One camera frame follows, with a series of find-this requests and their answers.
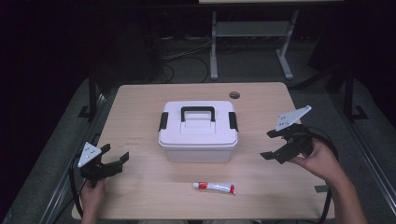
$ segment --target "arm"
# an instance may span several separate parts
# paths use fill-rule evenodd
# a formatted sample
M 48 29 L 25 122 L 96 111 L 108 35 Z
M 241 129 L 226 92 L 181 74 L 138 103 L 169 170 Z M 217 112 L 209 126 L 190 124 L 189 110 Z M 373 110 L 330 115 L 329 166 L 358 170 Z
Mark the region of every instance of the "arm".
M 84 209 L 81 224 L 96 223 L 100 205 L 105 198 L 106 183 L 104 179 L 97 182 L 95 188 L 92 187 L 91 181 L 87 183 L 81 190 L 81 202 Z
M 326 181 L 332 190 L 335 220 L 337 223 L 367 223 L 353 183 L 341 168 L 332 151 L 322 142 L 313 139 L 314 150 L 309 157 L 290 160 Z

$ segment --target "box lid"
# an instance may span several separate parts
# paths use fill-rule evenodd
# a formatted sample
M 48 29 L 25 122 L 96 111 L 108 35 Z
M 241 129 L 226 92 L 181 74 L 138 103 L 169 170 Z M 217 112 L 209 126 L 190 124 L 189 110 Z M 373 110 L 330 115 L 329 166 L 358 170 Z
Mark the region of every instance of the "box lid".
M 162 113 L 162 147 L 231 147 L 237 143 L 236 115 L 229 101 L 168 102 Z

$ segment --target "toothpaste tube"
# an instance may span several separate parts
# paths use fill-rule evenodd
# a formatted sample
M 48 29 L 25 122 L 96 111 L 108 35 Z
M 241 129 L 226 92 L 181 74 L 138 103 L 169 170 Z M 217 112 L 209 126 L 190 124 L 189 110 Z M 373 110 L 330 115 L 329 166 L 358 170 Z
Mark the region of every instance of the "toothpaste tube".
M 197 182 L 192 184 L 196 189 L 216 189 L 223 192 L 235 194 L 235 184 L 232 183 L 209 183 L 209 182 Z

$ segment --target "background table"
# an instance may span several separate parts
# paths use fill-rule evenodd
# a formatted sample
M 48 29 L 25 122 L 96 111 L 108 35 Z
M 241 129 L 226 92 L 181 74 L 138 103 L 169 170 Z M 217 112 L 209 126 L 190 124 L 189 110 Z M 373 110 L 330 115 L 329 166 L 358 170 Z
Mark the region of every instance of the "background table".
M 229 93 L 237 91 L 239 99 Z M 158 144 L 166 102 L 228 100 L 234 105 L 239 143 L 226 163 L 173 163 Z M 98 146 L 111 144 L 103 163 L 130 152 L 121 174 L 106 182 L 101 218 L 277 219 L 319 218 L 324 181 L 292 164 L 266 161 L 261 152 L 285 144 L 270 139 L 279 113 L 294 110 L 282 83 L 122 86 Z M 193 182 L 233 182 L 236 195 L 194 189 Z M 333 217 L 333 207 L 328 217 Z M 78 217 L 76 209 L 73 217 Z

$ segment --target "hand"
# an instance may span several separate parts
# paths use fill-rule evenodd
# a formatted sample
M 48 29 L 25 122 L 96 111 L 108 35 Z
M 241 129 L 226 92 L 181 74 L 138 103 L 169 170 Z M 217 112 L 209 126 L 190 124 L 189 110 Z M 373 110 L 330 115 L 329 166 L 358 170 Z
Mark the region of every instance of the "hand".
M 323 142 L 314 138 L 312 139 L 312 145 L 314 150 L 309 157 L 306 155 L 295 157 L 290 162 L 302 166 L 313 175 L 329 182 L 329 184 L 347 178 L 334 154 Z
M 81 202 L 83 207 L 83 217 L 81 223 L 95 223 L 99 208 L 105 198 L 106 180 L 101 179 L 92 187 L 90 180 L 87 180 L 81 190 Z

